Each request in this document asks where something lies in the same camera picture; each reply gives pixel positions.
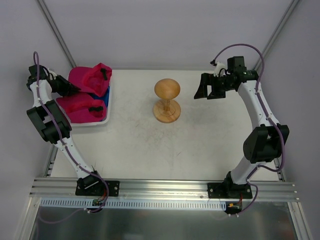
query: pink fabric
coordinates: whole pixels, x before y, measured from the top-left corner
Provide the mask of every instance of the pink fabric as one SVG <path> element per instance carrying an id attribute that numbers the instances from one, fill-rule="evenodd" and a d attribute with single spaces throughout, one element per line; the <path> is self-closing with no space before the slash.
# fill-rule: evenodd
<path id="1" fill-rule="evenodd" d="M 107 80 L 104 79 L 101 69 L 106 69 Z M 93 93 L 103 97 L 109 87 L 112 69 L 102 63 L 91 67 L 77 66 L 69 73 L 69 82 L 81 89 L 84 93 Z"/>
<path id="2" fill-rule="evenodd" d="M 71 123 L 74 124 L 100 122 L 107 115 L 107 107 L 104 101 L 93 99 L 85 92 L 59 97 L 56 101 L 64 109 Z M 103 108 L 102 111 L 89 111 L 91 107 L 100 106 Z"/>

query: wooden base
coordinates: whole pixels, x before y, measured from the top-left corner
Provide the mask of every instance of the wooden base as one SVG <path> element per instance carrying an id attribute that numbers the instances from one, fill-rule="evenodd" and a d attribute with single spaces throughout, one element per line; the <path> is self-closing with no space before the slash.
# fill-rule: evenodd
<path id="1" fill-rule="evenodd" d="M 180 117 L 180 113 L 180 105 L 175 100 L 170 100 L 167 107 L 167 100 L 161 99 L 157 101 L 153 107 L 153 114 L 155 118 L 165 124 L 176 121 Z"/>

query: wooden object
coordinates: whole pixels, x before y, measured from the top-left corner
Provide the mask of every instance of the wooden object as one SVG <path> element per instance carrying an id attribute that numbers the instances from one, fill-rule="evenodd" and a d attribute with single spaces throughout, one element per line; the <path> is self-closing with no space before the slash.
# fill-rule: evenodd
<path id="1" fill-rule="evenodd" d="M 173 99 L 180 93 L 179 83 L 170 78 L 162 79 L 155 84 L 154 92 L 161 98 L 153 107 L 155 118 L 165 124 L 176 121 L 180 116 L 181 108 Z"/>

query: wooden stool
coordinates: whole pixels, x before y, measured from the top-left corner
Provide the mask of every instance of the wooden stool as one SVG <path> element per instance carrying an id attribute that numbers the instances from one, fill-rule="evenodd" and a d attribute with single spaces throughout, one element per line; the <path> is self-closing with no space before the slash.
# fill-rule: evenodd
<path id="1" fill-rule="evenodd" d="M 153 107 L 155 118 L 165 124 L 176 121 L 180 116 L 181 108 L 173 99 L 180 93 L 179 83 L 170 78 L 162 79 L 155 84 L 154 92 L 161 98 Z"/>

